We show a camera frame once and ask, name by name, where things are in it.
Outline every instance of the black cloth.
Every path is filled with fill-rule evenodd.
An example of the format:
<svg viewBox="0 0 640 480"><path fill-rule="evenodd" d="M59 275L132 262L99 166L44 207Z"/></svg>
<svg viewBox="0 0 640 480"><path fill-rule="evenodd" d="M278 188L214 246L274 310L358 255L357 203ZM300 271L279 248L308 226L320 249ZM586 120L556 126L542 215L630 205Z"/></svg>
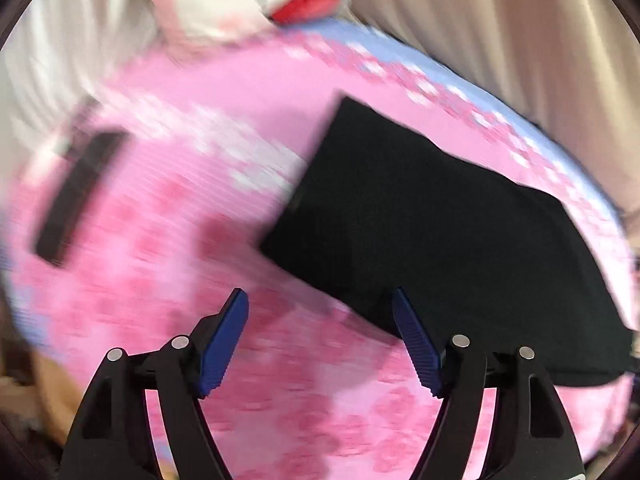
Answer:
<svg viewBox="0 0 640 480"><path fill-rule="evenodd" d="M632 332L557 199L350 98L260 250L395 335L401 286L439 350L457 333L531 346L565 386L630 366Z"/></svg>

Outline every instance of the round metal rivet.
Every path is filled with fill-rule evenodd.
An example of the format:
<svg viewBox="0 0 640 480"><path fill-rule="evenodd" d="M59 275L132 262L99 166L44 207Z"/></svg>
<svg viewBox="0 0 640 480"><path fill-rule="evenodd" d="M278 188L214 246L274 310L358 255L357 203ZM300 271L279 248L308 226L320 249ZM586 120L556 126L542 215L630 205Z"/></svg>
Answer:
<svg viewBox="0 0 640 480"><path fill-rule="evenodd" d="M185 335L179 335L178 337L174 337L171 341L171 346L176 350L181 350L185 348L189 344L189 338Z"/></svg>
<svg viewBox="0 0 640 480"><path fill-rule="evenodd" d="M471 344L466 335L457 334L451 338L451 342L458 348L466 348Z"/></svg>
<svg viewBox="0 0 640 480"><path fill-rule="evenodd" d="M518 353L520 354L520 357L524 359L533 359L536 356L536 353L528 346L521 347L520 350L518 350Z"/></svg>
<svg viewBox="0 0 640 480"><path fill-rule="evenodd" d="M109 350L107 354L107 359L109 361L117 361L122 357L122 349L121 348L112 348Z"/></svg>

